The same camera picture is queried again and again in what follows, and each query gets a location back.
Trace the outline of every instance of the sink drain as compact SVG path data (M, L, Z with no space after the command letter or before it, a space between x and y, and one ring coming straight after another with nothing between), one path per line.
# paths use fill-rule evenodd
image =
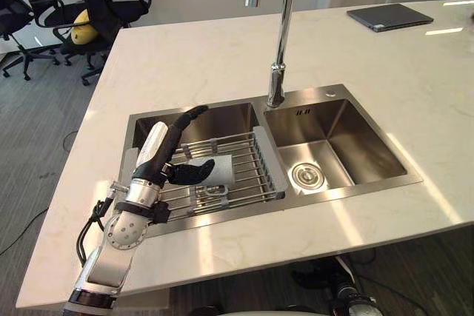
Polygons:
M293 180L301 188L316 190L324 183L322 171L311 163L302 163L293 168Z

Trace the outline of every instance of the laptop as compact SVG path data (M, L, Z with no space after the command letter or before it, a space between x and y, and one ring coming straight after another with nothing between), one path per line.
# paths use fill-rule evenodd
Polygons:
M433 22L433 18L401 4L348 10L347 15L377 33Z

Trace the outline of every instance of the metal drying rack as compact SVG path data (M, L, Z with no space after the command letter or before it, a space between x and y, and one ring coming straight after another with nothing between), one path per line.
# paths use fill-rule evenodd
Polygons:
M228 186L228 193L223 196L206 195L203 186L178 186L166 183L160 191L160 200L169 204L171 211L169 221L265 203L278 198L278 192L275 190L254 132L182 144L181 148L176 150L171 162L181 164L191 158L215 155L232 155L235 183ZM209 192L219 189L219 186L207 188Z

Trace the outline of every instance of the cable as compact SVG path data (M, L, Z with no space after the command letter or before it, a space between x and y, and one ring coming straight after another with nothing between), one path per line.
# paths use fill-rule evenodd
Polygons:
M388 285L385 285L383 283L380 283L379 281L377 280L373 280L373 279L370 279L368 277L365 277L363 275L360 275L360 274L357 274L357 277L360 278L360 279L365 279L371 283L374 283L378 286L381 286L382 288L385 288L387 290L390 290L392 293L398 295L399 297L405 299L406 301L410 302L411 304L415 305L416 307L418 307L426 316L430 316L430 314L428 314L428 311L422 306L420 305L419 303L417 303L416 301L414 301L413 299L410 299L409 297L403 295L402 293L396 291L395 289L392 289L390 286Z
M353 260L350 258L350 253L347 253L344 256L345 257L347 256L347 262L350 264L350 270L354 271L354 272L352 272L353 280L356 279L356 280L354 280L354 284L358 287L358 290L360 291L360 293L365 295L364 285L362 285L361 279L356 274L357 269L356 269L356 266L355 266Z
M79 132L79 131L78 130L71 131L67 135L65 135L65 137L62 139L62 149L64 151L66 151L67 153L71 152L71 150L66 148L66 140L69 136L71 136L71 135L73 135L74 133L77 133L77 132Z
M336 255L336 260L341 264L342 268L346 271L348 275L350 275L350 278L352 279L353 283L356 283L356 280L354 279L353 273L350 271L350 268L347 266L346 262L342 260L342 258L338 255Z
M28 227L31 226L31 224L34 222L34 220L36 220L39 216L43 215L48 209L49 209L49 207L47 207L47 208L44 209L43 211L38 212L38 214L36 214L36 216L31 219L31 221L28 223L28 225L26 225L26 227L23 229L23 231L20 233L20 235L19 235L7 248L5 248L3 251L0 252L0 257L1 257L8 249L10 249L10 248L24 235L24 233L27 231Z
M87 260L86 252L84 250L84 239L86 237L87 232L89 231L89 228L92 226L94 222L96 222L99 225L100 229L104 231L104 225L102 224L100 215L99 215L103 204L104 204L103 201L100 201L100 200L97 201L97 204L92 209L92 214L90 215L84 227L82 227L82 230L79 233L79 236L77 237L76 252L82 266L86 264L86 260Z

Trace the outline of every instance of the white marble countertop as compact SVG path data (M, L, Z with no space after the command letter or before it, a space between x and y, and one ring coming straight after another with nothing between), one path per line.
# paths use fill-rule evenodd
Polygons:
M409 6L435 21L374 33L348 17L347 8L294 13L284 88L344 84L424 182L147 239L137 250L125 293L474 221L474 4ZM129 115L265 95L279 19L276 14L119 33L56 188L17 307L54 307L68 299L80 270L76 237L118 177ZM99 228L91 229L87 252L100 240Z

